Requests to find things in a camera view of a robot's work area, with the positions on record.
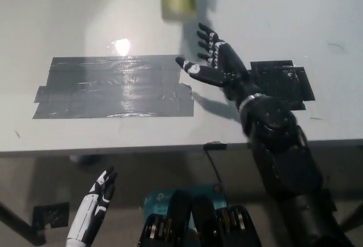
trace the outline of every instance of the white table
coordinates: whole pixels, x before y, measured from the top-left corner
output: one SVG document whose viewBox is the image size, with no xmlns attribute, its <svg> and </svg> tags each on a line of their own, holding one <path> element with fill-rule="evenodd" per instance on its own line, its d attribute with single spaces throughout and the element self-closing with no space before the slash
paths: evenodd
<svg viewBox="0 0 363 247">
<path fill-rule="evenodd" d="M 309 141 L 362 144 L 363 0 L 200 1 L 208 1 L 201 20 L 246 66 L 291 59 L 305 68 L 316 101 L 295 114 Z M 215 101 L 212 108 L 223 116 L 195 101 L 194 117 L 32 119 L 53 57 L 114 56 L 112 42 L 120 39 L 129 40 L 129 55 L 191 55 L 182 25 L 162 20 L 160 0 L 0 0 L 0 155 L 246 144 L 233 104 L 185 73 L 180 82 L 209 106 Z"/>
</svg>

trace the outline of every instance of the black cable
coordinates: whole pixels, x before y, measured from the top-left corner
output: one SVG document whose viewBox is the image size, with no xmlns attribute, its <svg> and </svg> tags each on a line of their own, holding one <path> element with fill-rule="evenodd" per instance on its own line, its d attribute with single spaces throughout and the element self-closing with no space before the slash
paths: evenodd
<svg viewBox="0 0 363 247">
<path fill-rule="evenodd" d="M 217 176 L 217 179 L 218 179 L 218 183 L 222 183 L 222 180 L 221 180 L 221 176 L 220 176 L 220 173 L 218 172 L 217 168 L 216 168 L 216 165 L 212 159 L 212 157 L 210 156 L 209 152 L 207 150 L 204 151 L 205 154 L 207 155 L 208 159 L 209 159 L 209 162 L 210 164 L 212 165 L 212 168 L 214 169 L 214 173 L 216 174 Z"/>
</svg>

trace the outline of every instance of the floor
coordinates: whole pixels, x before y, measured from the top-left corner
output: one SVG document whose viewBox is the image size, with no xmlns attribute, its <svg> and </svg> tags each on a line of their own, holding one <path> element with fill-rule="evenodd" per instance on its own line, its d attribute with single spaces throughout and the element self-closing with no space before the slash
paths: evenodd
<svg viewBox="0 0 363 247">
<path fill-rule="evenodd" d="M 211 152 L 230 203 L 247 207 L 263 246 L 291 246 L 275 204 L 264 189 L 249 151 Z M 341 221 L 363 202 L 363 150 L 352 147 L 315 148 L 313 155 L 332 190 Z M 119 176 L 116 193 L 93 246 L 135 246 L 143 227 L 142 201 L 150 192 L 217 182 L 203 153 L 127 154 L 105 156 L 93 167 L 79 167 L 67 157 L 0 159 L 1 202 L 27 222 L 34 206 L 70 203 L 70 220 L 98 174 L 110 164 Z M 45 231 L 45 246 L 65 246 L 68 227 Z M 0 246 L 30 244 L 0 223 Z M 363 227 L 348 232 L 363 246 Z"/>
</svg>

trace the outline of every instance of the robotic arm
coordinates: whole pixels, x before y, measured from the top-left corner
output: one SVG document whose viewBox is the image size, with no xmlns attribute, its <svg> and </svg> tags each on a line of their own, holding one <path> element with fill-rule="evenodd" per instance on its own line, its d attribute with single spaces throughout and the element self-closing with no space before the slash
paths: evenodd
<svg viewBox="0 0 363 247">
<path fill-rule="evenodd" d="M 222 87 L 239 110 L 255 163 L 267 193 L 277 202 L 290 236 L 298 247 L 353 246 L 332 215 L 322 190 L 323 178 L 294 114 L 276 97 L 256 86 L 233 48 L 203 24 L 198 57 L 208 66 L 176 62 L 190 77 Z"/>
<path fill-rule="evenodd" d="M 296 247 L 354 247 L 332 214 L 332 201 L 322 189 L 323 177 L 294 114 L 251 80 L 233 48 L 203 24 L 197 32 L 199 53 L 207 66 L 177 57 L 193 79 L 223 88 L 239 110 L 243 132 L 266 192 L 276 201 Z M 116 174 L 106 170 L 85 196 L 67 237 L 67 247 L 90 246 L 114 192 Z M 256 229 L 242 206 L 215 210 L 207 197 L 192 199 L 177 191 L 166 216 L 146 220 L 138 247 L 179 247 L 193 213 L 202 247 L 261 247 Z"/>
<path fill-rule="evenodd" d="M 104 171 L 83 198 L 68 233 L 66 247 L 91 246 L 115 192 L 117 173 L 113 167 Z"/>
</svg>

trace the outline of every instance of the white robotic hand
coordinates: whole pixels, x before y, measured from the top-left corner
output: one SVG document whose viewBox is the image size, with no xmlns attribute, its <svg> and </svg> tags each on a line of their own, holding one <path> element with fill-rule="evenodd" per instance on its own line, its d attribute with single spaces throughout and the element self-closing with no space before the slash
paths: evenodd
<svg viewBox="0 0 363 247">
<path fill-rule="evenodd" d="M 113 167 L 104 171 L 83 198 L 70 227 L 66 247 L 91 246 L 115 192 L 117 173 Z"/>
</svg>

